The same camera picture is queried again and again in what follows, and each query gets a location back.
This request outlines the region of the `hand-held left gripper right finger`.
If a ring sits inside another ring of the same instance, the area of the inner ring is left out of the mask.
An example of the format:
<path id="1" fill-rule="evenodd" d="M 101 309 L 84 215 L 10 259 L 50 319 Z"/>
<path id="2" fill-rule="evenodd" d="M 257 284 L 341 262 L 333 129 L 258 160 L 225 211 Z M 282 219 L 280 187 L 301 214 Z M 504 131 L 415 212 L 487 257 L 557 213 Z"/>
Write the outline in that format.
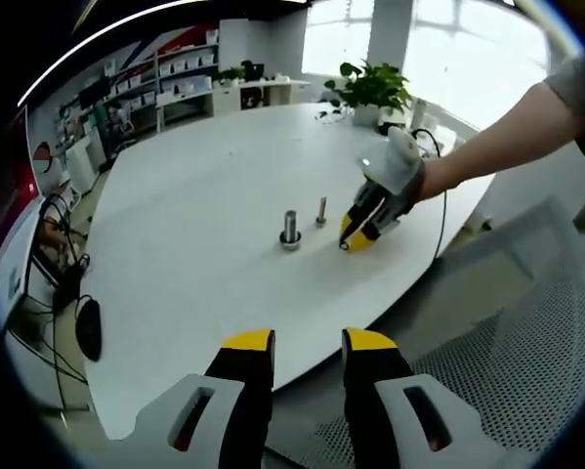
<path id="1" fill-rule="evenodd" d="M 416 374 L 396 342 L 342 330 L 345 417 L 357 468 L 500 468 L 509 452 L 480 414 L 429 374 Z"/>

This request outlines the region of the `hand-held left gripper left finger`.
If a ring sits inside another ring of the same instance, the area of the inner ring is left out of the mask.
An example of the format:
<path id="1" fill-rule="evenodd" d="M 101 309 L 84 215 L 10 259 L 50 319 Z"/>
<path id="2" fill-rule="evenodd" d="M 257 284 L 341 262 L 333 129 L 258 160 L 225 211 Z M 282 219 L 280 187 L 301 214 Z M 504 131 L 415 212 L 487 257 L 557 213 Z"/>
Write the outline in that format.
<path id="1" fill-rule="evenodd" d="M 272 418 L 275 332 L 226 339 L 203 374 L 190 374 L 144 407 L 137 468 L 259 468 Z"/>

